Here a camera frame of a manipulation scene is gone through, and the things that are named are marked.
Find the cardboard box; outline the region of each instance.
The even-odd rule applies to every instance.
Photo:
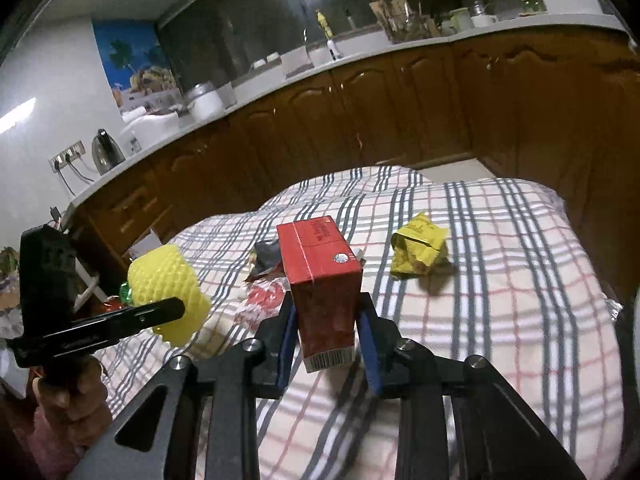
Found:
[[[354,358],[362,266],[330,216],[277,227],[307,372]]]

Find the yellow crumpled paper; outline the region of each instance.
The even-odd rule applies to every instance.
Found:
[[[438,227],[424,213],[417,214],[391,237],[391,272],[426,275],[439,259],[447,257],[447,236],[448,229]]]
[[[207,319],[211,302],[201,293],[196,273],[173,244],[133,260],[127,281],[135,306],[166,298],[182,300],[184,315],[180,319],[153,328],[171,346],[186,345]]]

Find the wall switch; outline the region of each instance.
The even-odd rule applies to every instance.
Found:
[[[65,166],[68,166],[68,162],[66,161],[67,155],[69,155],[69,159],[71,160],[71,162],[73,162],[74,160],[76,160],[77,158],[80,158],[85,153],[86,153],[86,150],[84,148],[84,144],[82,143],[82,140],[78,140],[78,142],[73,143],[71,146],[69,146],[68,148],[65,148],[60,153],[52,156],[49,159],[49,165],[51,166],[51,170],[53,171],[53,173],[58,172],[56,170],[56,161],[59,164],[60,170]]]

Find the jar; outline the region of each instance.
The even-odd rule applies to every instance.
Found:
[[[482,16],[484,14],[484,5],[480,0],[474,2],[474,6],[471,7],[471,17]]]
[[[522,10],[525,14],[532,14],[535,12],[531,0],[522,0]]]
[[[187,110],[196,122],[205,121],[224,110],[222,100],[211,81],[194,86],[187,92]]]
[[[540,0],[531,0],[531,7],[534,12],[543,12],[545,10]]]

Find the ceiling light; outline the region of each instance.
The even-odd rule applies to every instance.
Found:
[[[32,97],[28,101],[25,101],[21,105],[15,107],[9,113],[0,117],[0,134],[4,134],[9,128],[13,128],[15,123],[23,121],[29,117],[31,112],[33,112],[35,104],[36,98]]]

